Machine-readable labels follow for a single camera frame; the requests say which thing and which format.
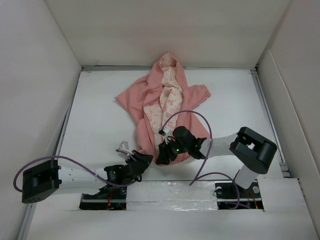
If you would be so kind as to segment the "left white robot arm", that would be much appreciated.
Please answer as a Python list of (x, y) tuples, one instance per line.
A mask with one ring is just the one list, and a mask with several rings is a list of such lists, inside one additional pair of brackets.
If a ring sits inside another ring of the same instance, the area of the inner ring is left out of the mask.
[(81, 193), (89, 201), (123, 201), (127, 187), (142, 180), (152, 160), (152, 155), (132, 150), (127, 152), (125, 164), (91, 170), (69, 157), (42, 157), (39, 164), (20, 171), (21, 201), (33, 204), (51, 195), (73, 193)]

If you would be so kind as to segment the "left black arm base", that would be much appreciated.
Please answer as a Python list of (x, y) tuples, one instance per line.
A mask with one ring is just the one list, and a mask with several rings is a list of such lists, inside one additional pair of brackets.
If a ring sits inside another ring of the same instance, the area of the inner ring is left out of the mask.
[(127, 209), (127, 187), (106, 185), (96, 194), (82, 194), (79, 208), (87, 211), (122, 211)]

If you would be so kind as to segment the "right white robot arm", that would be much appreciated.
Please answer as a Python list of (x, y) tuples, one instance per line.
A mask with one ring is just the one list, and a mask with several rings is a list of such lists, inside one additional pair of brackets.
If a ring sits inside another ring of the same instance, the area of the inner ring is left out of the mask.
[(237, 197), (249, 192), (252, 182), (269, 171), (277, 145), (249, 127), (241, 127), (237, 133), (219, 138), (195, 137), (186, 127), (173, 131), (160, 130), (164, 141), (158, 145), (157, 165), (169, 165), (178, 160), (178, 155), (187, 153), (192, 158), (204, 160), (218, 156), (236, 156), (242, 168), (231, 184)]

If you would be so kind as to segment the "pink hooded jacket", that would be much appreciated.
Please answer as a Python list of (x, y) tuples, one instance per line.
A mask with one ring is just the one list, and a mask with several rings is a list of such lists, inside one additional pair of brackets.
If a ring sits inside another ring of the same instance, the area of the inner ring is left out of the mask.
[(142, 154), (159, 156), (159, 144), (164, 137), (162, 126), (174, 130), (185, 126), (197, 138), (209, 133), (191, 111), (205, 102), (211, 93), (205, 85), (189, 86), (183, 66), (167, 53), (157, 61), (150, 73), (136, 80), (116, 96), (117, 102), (136, 123), (135, 139)]

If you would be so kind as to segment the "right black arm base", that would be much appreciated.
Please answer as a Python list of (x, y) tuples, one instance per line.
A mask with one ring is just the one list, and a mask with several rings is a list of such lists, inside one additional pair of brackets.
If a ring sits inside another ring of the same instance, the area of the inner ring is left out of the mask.
[(238, 187), (231, 181), (215, 181), (213, 196), (217, 199), (219, 210), (263, 210), (263, 201), (258, 181), (251, 183), (248, 189)]

